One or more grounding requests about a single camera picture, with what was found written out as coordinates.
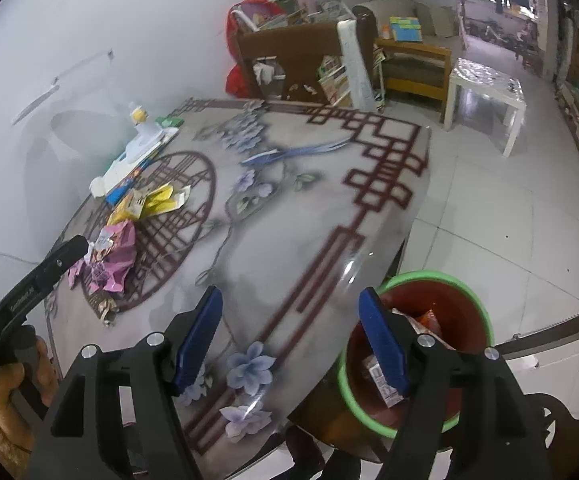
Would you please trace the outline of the person's left hand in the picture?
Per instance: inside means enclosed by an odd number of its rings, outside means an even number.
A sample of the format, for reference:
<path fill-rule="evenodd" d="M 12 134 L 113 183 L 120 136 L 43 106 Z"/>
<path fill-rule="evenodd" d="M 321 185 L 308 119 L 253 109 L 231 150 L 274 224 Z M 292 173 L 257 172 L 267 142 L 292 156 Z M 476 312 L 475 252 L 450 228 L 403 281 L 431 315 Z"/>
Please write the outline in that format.
<path fill-rule="evenodd" d="M 39 358 L 36 368 L 38 386 L 32 387 L 32 391 L 40 395 L 42 405 L 48 408 L 58 392 L 58 376 L 50 362 L 46 342 L 39 336 L 36 337 L 36 353 Z M 12 403 L 12 392 L 20 388 L 25 378 L 23 363 L 16 362 L 0 367 L 0 439 L 30 451 L 35 443 L 32 427 Z"/>

